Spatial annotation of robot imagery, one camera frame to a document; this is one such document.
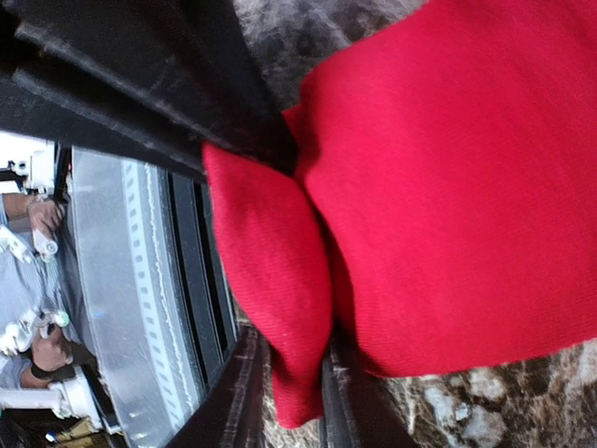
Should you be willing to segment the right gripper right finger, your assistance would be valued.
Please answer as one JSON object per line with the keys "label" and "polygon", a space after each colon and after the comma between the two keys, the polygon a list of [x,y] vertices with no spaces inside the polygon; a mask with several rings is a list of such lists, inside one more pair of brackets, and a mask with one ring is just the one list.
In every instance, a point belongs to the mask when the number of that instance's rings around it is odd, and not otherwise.
{"label": "right gripper right finger", "polygon": [[322,364],[322,447],[415,447],[416,441],[363,368],[358,350],[339,326]]}

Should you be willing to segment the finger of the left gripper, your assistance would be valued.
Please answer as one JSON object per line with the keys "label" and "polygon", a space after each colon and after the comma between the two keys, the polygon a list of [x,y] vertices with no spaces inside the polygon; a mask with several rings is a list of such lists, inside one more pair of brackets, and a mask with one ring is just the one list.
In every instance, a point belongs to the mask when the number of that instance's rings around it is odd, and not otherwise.
{"label": "finger of the left gripper", "polygon": [[198,180],[206,142],[298,158],[230,1],[3,2],[1,127]]}

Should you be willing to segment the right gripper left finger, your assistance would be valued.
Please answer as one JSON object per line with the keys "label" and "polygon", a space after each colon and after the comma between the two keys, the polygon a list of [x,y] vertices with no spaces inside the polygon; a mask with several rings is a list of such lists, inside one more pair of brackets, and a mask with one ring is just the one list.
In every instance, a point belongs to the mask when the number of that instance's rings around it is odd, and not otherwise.
{"label": "right gripper left finger", "polygon": [[169,447],[263,447],[263,338],[243,326],[218,381]]}

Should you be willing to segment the red santa sock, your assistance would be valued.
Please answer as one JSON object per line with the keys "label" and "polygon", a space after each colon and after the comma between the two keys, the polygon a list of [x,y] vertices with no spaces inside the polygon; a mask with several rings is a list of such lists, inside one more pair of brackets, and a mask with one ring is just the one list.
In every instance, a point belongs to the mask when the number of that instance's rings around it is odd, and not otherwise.
{"label": "red santa sock", "polygon": [[322,414],[334,324],[381,377],[595,337],[594,2],[431,1],[321,63],[285,118],[292,175],[203,149],[283,427]]}

